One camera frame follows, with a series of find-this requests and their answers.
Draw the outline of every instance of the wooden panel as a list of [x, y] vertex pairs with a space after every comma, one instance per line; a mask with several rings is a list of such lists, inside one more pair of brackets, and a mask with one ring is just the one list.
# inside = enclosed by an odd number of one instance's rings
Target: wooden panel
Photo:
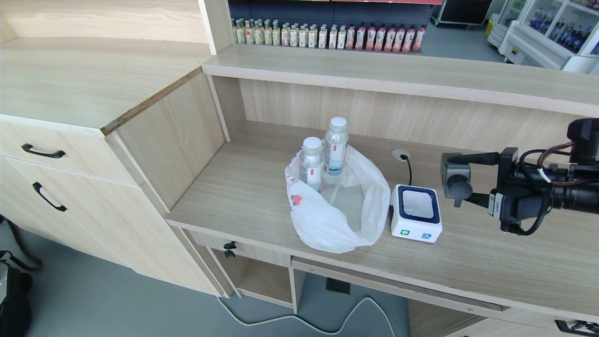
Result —
[[231, 135], [247, 122], [246, 110], [241, 99], [240, 81], [229, 77], [208, 76], [208, 83], [226, 140], [230, 142]]
[[2, 0], [2, 6], [20, 37], [208, 42], [197, 0]]
[[209, 57], [208, 45], [198, 43], [18, 38], [2, 44], [2, 114], [114, 128]]
[[74, 222], [66, 212], [54, 209], [35, 192], [32, 184], [40, 182], [41, 193], [57, 206], [62, 204], [63, 200], [53, 195], [45, 182], [24, 176], [16, 167], [36, 166], [35, 164], [8, 160], [4, 156], [0, 158], [0, 214], [25, 230], [95, 257], [123, 264], [109, 248], [94, 239], [86, 228]]
[[487, 318], [462, 329], [460, 326], [435, 337], [564, 337], [563, 332]]
[[0, 13], [0, 25], [2, 35], [0, 43], [5, 43], [10, 40], [14, 40], [18, 37], [17, 33], [15, 33], [13, 28], [10, 26], [10, 23], [8, 23], [8, 21], [6, 20], [6, 17], [4, 16], [4, 11]]
[[485, 152], [507, 146], [524, 152], [565, 143], [568, 123], [582, 118], [444, 98], [240, 82], [249, 121], [327, 130], [331, 118], [342, 116], [352, 134]]
[[[97, 137], [87, 137], [8, 123], [4, 122], [4, 118], [0, 119], [0, 130], [0, 152], [4, 155], [137, 186], [108, 144], [100, 138], [102, 134], [99, 131]], [[51, 154], [61, 150], [66, 154], [62, 158], [30, 154], [21, 148], [25, 143], [33, 145], [32, 151]]]
[[339, 279], [344, 282], [384, 291], [385, 293], [406, 297], [408, 299], [432, 303], [457, 311], [464, 311], [477, 315], [496, 315], [501, 312], [501, 306], [493, 303], [486, 303], [472, 300], [467, 297], [441, 293], [439, 291], [368, 275], [354, 270], [308, 261], [295, 256], [293, 257], [291, 265], [294, 269]]
[[204, 30], [210, 45], [210, 53], [216, 55], [233, 43], [229, 2], [198, 0], [198, 3], [204, 18]]
[[117, 133], [168, 210], [225, 142], [208, 81], [201, 73]]
[[455, 326], [462, 327], [485, 319], [415, 300], [408, 300], [410, 337], [434, 337]]
[[[218, 249], [220, 252], [217, 254], [222, 254], [221, 252], [225, 250], [223, 248], [224, 244], [233, 241], [230, 239], [220, 238], [208, 234], [200, 234], [194, 231], [190, 232], [190, 234], [197, 244]], [[259, 261], [276, 264], [278, 266], [291, 266], [291, 257], [287, 254], [283, 254], [281, 252], [272, 251], [265, 248], [251, 246], [243, 242], [236, 242], [235, 245], [237, 246], [237, 248], [233, 249], [235, 254], [253, 258]]]
[[65, 205], [65, 212], [136, 272], [218, 295], [208, 276], [137, 186], [23, 161], [12, 163]]
[[289, 271], [285, 267], [249, 259], [237, 289], [241, 295], [293, 308]]
[[[289, 216], [283, 168], [305, 137], [322, 134], [247, 122], [173, 208], [170, 223], [456, 296], [597, 321], [596, 215], [554, 209], [534, 235], [505, 234], [484, 208], [469, 203], [454, 208], [453, 200], [443, 198], [439, 162], [443, 152], [458, 151], [454, 148], [350, 135], [349, 143], [372, 160], [390, 186], [408, 181], [407, 166], [391, 151], [412, 153], [414, 185], [440, 194], [443, 233], [427, 245], [391, 236], [386, 224], [373, 246], [344, 254], [309, 248]], [[473, 166], [475, 191], [490, 191], [496, 174], [494, 167]], [[514, 292], [514, 284], [519, 291]]]
[[289, 266], [289, 280], [291, 282], [291, 298], [293, 301], [294, 314], [300, 309], [301, 293], [304, 290], [306, 272]]
[[599, 117], [594, 77], [496, 62], [234, 44], [206, 62], [204, 72]]

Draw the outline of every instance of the plastic water bottle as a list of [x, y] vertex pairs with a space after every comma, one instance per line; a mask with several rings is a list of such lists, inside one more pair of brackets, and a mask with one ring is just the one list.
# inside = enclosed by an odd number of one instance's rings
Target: plastic water bottle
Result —
[[570, 24], [564, 28], [564, 30], [562, 31], [562, 34], [559, 36], [558, 43], [561, 45], [564, 45], [568, 41], [568, 38], [570, 37], [570, 34], [572, 33], [573, 30], [574, 30], [574, 21], [570, 22]]
[[317, 137], [304, 139], [299, 154], [299, 178], [320, 193], [325, 155], [322, 153], [322, 141]]
[[559, 37], [559, 32], [564, 27], [564, 18], [561, 18], [558, 23], [555, 24], [553, 30], [549, 34], [549, 39], [555, 41]]
[[345, 147], [348, 139], [347, 120], [343, 117], [331, 118], [329, 131], [326, 132], [325, 136], [325, 170], [331, 176], [340, 175], [343, 171]]

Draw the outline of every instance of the bottle label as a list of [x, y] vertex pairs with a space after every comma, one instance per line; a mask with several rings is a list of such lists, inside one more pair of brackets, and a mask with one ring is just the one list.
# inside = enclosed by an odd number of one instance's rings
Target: bottle label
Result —
[[299, 178], [318, 193], [322, 187], [322, 173], [322, 165], [317, 167], [300, 166], [299, 168]]
[[325, 166], [329, 175], [341, 174], [345, 163], [345, 144], [326, 144]]

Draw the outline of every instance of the drawer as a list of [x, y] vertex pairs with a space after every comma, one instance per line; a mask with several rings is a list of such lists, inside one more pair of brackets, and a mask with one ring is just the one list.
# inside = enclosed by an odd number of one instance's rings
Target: drawer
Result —
[[434, 337], [566, 337], [563, 332], [518, 323], [484, 318], [474, 324], [468, 321]]
[[[190, 234], [197, 244], [218, 249], [219, 251], [223, 252], [225, 251], [223, 246], [233, 241], [230, 239], [222, 239], [221, 237], [201, 234], [194, 231], [190, 231]], [[232, 249], [233, 252], [240, 256], [253, 258], [254, 260], [264, 261], [283, 267], [289, 267], [291, 265], [291, 256], [281, 252], [248, 245], [243, 242], [235, 242], [235, 247], [235, 249]]]
[[0, 153], [8, 157], [137, 186], [100, 136], [96, 138], [7, 121], [0, 121], [0, 130]]

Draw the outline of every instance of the store shelf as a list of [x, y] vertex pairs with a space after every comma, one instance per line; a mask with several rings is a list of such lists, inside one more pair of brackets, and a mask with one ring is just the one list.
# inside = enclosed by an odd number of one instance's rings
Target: store shelf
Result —
[[202, 69], [214, 76], [599, 117], [599, 83], [594, 77], [492, 62], [237, 44], [208, 60]]
[[331, 0], [334, 2], [394, 2], [397, 4], [440, 5], [443, 0]]

